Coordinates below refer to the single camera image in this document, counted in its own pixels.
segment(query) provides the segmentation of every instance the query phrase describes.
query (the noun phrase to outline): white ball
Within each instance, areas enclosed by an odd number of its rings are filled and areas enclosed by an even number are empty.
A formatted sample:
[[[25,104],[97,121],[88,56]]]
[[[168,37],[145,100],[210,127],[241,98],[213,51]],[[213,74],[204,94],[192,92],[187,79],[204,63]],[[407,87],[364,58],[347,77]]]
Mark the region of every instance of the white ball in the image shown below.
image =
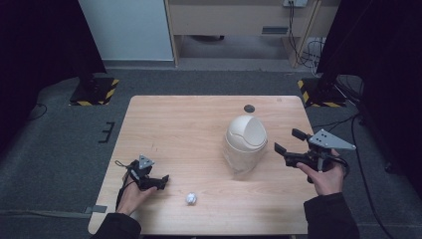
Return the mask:
[[[193,192],[190,192],[189,194],[187,194],[186,196],[186,202],[188,205],[193,205],[196,202],[196,195]]]

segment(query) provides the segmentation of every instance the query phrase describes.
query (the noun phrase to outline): black and yellow striped tape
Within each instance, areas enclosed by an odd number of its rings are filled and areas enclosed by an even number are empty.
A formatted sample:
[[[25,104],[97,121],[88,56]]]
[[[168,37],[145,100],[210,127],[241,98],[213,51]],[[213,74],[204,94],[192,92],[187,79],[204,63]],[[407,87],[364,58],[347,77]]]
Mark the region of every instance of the black and yellow striped tape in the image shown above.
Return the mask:
[[[106,95],[103,99],[99,101],[75,101],[71,102],[71,106],[101,106],[101,105],[108,105],[109,101],[111,100],[112,95],[114,94],[115,88],[117,87],[118,79],[114,79],[109,86],[109,90],[106,92]]]
[[[324,103],[314,103],[310,99],[310,95],[307,92],[307,89],[304,87],[304,82],[302,80],[298,81],[299,88],[301,89],[302,96],[304,98],[305,106],[306,107],[345,107],[345,104],[340,103],[330,103],[330,102],[324,102]]]

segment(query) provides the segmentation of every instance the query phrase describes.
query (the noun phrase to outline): power outlet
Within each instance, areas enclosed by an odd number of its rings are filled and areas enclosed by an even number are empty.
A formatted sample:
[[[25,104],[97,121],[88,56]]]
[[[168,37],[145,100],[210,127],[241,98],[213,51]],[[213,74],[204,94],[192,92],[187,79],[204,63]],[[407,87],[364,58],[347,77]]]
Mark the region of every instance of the power outlet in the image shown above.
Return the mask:
[[[294,7],[306,7],[308,4],[308,0],[285,0],[285,2],[283,3],[283,6],[285,7],[291,7],[293,2],[293,6]]]

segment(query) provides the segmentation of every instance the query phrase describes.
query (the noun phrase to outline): wall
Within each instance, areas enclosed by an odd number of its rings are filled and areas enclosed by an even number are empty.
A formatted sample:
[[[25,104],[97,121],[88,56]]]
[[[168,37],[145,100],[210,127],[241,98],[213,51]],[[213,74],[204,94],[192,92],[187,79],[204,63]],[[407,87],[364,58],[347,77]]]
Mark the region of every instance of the wall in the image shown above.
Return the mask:
[[[163,0],[80,0],[103,60],[173,61]]]

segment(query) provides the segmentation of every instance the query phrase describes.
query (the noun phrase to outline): table top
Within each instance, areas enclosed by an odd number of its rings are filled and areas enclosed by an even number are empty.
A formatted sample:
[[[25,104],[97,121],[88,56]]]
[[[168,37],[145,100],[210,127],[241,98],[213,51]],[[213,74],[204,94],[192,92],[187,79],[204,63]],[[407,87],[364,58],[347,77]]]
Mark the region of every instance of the table top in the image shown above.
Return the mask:
[[[230,121],[248,114],[245,105],[254,106],[251,115],[264,125],[268,144],[252,171],[235,176],[223,140]],[[294,127],[313,134],[298,97],[133,97],[97,200],[106,213],[93,213],[90,233],[114,212],[125,174],[114,162],[127,165],[143,154],[155,161],[150,177],[170,175],[166,188],[132,214],[144,235],[307,234],[303,203],[316,196],[314,187],[274,152],[275,142],[291,152],[308,150],[292,136]],[[195,205],[185,201],[189,192],[197,195]]]

